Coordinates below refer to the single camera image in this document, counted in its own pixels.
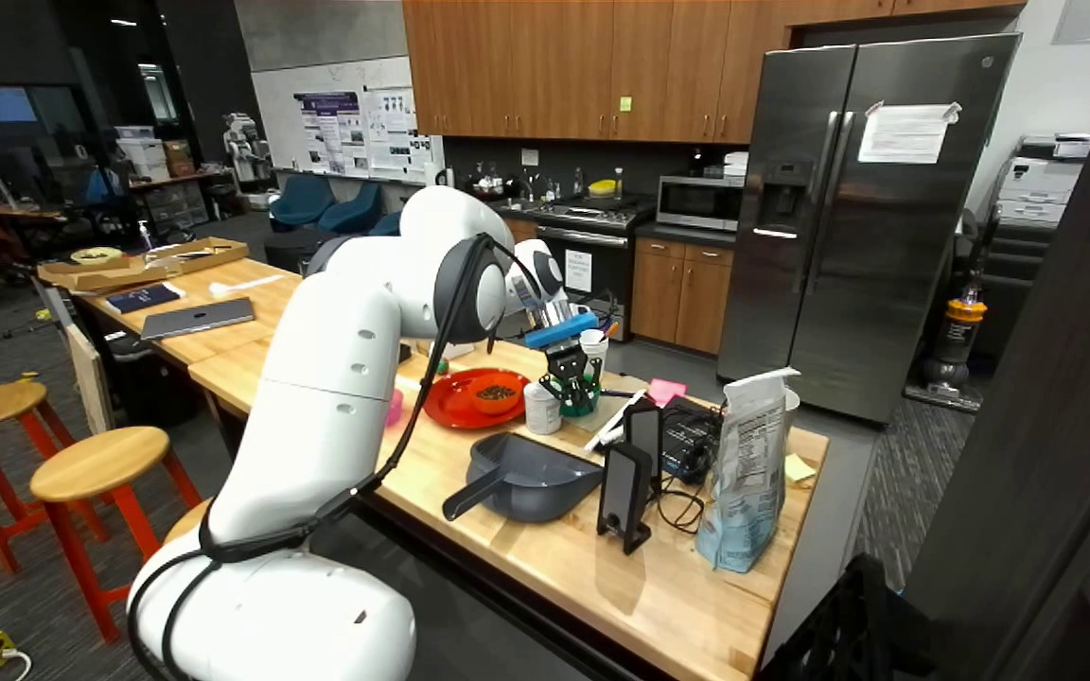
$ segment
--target microwave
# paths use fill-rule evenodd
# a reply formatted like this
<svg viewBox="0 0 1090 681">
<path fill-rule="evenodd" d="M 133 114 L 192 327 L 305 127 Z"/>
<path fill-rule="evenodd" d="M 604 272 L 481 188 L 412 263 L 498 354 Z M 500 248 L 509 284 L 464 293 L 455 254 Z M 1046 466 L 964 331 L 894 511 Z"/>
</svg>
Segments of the microwave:
<svg viewBox="0 0 1090 681">
<path fill-rule="evenodd" d="M 654 219 L 694 231 L 737 231 L 747 180 L 664 176 Z"/>
</svg>

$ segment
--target stainless steel refrigerator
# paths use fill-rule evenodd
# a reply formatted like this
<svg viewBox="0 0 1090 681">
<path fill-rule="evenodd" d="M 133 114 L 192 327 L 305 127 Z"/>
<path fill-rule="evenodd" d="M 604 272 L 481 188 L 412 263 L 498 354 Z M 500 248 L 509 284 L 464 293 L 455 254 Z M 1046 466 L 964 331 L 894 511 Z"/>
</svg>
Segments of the stainless steel refrigerator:
<svg viewBox="0 0 1090 681">
<path fill-rule="evenodd" d="M 723 379 L 792 365 L 805 407 L 889 424 L 1016 41 L 765 58 Z"/>
</svg>

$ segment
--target white wall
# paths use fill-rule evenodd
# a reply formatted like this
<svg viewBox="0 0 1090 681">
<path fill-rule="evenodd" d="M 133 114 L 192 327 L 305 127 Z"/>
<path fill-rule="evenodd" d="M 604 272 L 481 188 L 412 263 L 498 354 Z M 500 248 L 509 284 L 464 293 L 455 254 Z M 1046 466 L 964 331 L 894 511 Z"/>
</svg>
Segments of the white wall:
<svg viewBox="0 0 1090 681">
<path fill-rule="evenodd" d="M 993 143 L 964 201 L 976 216 L 993 211 L 1009 154 L 1026 133 L 1090 138 L 1090 47 L 1054 47 L 1068 3 L 1073 0 L 1029 0 L 1016 22 L 1021 31 L 1021 47 L 1009 77 Z"/>
</svg>

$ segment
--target pan handle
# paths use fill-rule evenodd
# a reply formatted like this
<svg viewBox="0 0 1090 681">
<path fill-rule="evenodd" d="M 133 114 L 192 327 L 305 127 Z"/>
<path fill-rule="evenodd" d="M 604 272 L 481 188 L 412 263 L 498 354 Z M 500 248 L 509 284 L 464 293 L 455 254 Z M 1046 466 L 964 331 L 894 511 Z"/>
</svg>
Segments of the pan handle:
<svg viewBox="0 0 1090 681">
<path fill-rule="evenodd" d="M 464 520 L 475 504 L 481 504 L 498 490 L 503 490 L 503 472 L 489 468 L 489 472 L 475 478 L 465 490 L 457 490 L 455 495 L 446 495 L 441 511 L 442 511 L 442 520 Z"/>
</svg>

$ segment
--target paper sign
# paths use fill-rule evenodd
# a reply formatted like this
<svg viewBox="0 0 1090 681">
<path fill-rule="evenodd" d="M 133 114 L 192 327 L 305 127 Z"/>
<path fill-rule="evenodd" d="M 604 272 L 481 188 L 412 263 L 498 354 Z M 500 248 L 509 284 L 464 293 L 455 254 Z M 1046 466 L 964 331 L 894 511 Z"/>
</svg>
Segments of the paper sign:
<svg viewBox="0 0 1090 681">
<path fill-rule="evenodd" d="M 948 129 L 959 122 L 954 104 L 948 105 L 875 105 L 863 140 L 860 162 L 909 162 L 937 166 Z"/>
<path fill-rule="evenodd" d="M 590 254 L 587 249 L 563 254 L 563 282 L 571 293 L 590 293 Z"/>
</svg>

